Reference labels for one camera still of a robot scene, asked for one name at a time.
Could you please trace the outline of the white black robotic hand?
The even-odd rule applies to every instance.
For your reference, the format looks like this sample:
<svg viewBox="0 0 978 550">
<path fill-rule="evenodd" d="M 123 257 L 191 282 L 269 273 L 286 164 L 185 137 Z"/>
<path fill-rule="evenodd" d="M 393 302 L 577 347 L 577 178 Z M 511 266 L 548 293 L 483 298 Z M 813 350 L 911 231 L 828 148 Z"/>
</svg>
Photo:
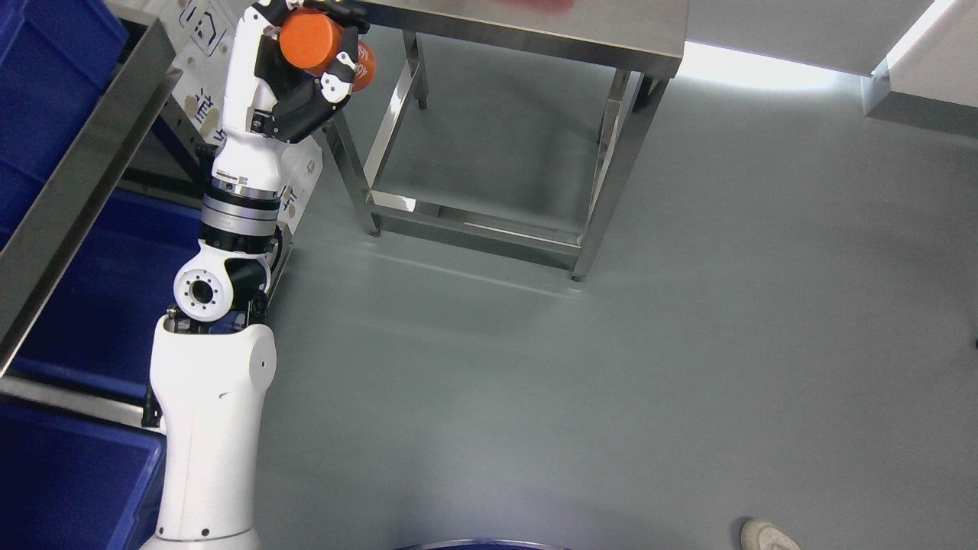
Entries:
<svg viewBox="0 0 978 550">
<path fill-rule="evenodd" d="M 287 15 L 301 8 L 321 11 L 342 28 L 339 53 L 321 76 L 290 66 L 280 52 L 280 28 Z M 359 39 L 369 27 L 366 8 L 354 1 L 256 1 L 244 10 L 225 85 L 225 142 L 214 160 L 207 196 L 234 205 L 279 198 L 284 149 L 321 128 L 348 103 Z"/>
</svg>

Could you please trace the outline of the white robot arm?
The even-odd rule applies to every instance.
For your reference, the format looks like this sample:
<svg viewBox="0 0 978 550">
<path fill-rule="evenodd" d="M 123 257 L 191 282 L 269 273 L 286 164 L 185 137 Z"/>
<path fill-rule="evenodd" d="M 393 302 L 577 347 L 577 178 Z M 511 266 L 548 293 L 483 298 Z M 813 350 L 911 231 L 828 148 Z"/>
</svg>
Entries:
<svg viewBox="0 0 978 550">
<path fill-rule="evenodd" d="M 280 198 L 205 194 L 198 253 L 177 271 L 157 321 L 151 389 L 167 435 L 156 530 L 147 549 L 258 549 L 254 523 L 262 408 L 277 352 L 265 323 L 267 248 Z"/>
</svg>

